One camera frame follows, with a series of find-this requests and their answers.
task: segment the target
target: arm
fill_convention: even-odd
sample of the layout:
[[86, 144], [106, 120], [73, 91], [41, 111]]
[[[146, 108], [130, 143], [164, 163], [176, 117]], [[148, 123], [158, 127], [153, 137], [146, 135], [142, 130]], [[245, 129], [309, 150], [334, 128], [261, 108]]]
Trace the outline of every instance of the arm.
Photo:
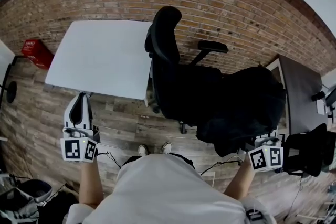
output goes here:
[[96, 209], [103, 199], [103, 188], [100, 181], [97, 159], [93, 163], [83, 163], [81, 167], [79, 203]]
[[246, 156], [243, 164], [230, 184], [227, 186], [224, 194], [236, 200], [244, 198], [247, 195], [254, 175], [255, 172], [251, 167], [249, 157]]

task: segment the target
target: brick wall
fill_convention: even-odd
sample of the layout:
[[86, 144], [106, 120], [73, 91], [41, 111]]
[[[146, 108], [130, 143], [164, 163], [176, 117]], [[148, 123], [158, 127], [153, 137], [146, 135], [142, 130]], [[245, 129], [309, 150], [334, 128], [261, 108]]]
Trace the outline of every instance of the brick wall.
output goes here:
[[0, 39], [17, 55], [28, 38], [56, 52], [74, 20], [152, 21], [165, 5], [182, 12], [175, 34], [185, 63], [198, 54], [196, 41], [207, 39], [230, 51], [201, 64], [226, 73], [266, 65], [278, 54], [320, 73], [336, 67], [335, 37], [303, 0], [1, 0]]

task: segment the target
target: white table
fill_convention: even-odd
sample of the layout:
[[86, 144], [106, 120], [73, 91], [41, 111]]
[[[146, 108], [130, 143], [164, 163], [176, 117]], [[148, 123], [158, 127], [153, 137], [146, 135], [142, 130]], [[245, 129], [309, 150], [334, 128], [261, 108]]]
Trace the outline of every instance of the white table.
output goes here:
[[46, 83], [146, 102], [151, 59], [144, 43], [150, 25], [130, 20], [73, 22]]

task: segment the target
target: white sneaker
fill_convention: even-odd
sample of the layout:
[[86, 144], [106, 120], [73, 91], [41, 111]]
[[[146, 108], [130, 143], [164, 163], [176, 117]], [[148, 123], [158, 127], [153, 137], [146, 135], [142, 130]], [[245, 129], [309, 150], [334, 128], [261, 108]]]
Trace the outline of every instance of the white sneaker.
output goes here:
[[138, 155], [141, 157], [148, 155], [148, 149], [146, 145], [140, 145], [138, 149]]
[[162, 146], [162, 154], [169, 154], [172, 151], [172, 143], [166, 142]]

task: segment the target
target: black backpack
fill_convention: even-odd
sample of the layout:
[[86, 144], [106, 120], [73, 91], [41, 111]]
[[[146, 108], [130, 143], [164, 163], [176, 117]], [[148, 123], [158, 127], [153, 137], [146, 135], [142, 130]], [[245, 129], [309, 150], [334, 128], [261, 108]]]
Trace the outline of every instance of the black backpack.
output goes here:
[[197, 125], [197, 138], [214, 144], [219, 156], [277, 128], [286, 92], [268, 69], [251, 67], [226, 76], [220, 90], [215, 113]]

